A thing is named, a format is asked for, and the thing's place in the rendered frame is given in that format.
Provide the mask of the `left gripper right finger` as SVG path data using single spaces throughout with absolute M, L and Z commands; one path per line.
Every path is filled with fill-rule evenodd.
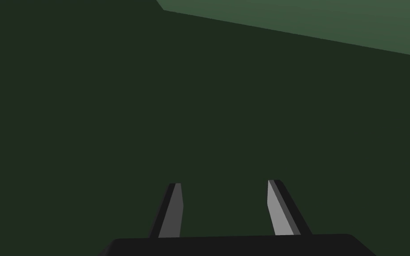
M 276 236 L 312 235 L 291 194 L 280 180 L 267 182 L 267 208 Z

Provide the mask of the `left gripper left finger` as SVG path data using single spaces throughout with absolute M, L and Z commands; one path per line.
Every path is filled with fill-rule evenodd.
M 149 238 L 178 238 L 184 210 L 182 187 L 180 183 L 167 186 L 158 208 Z

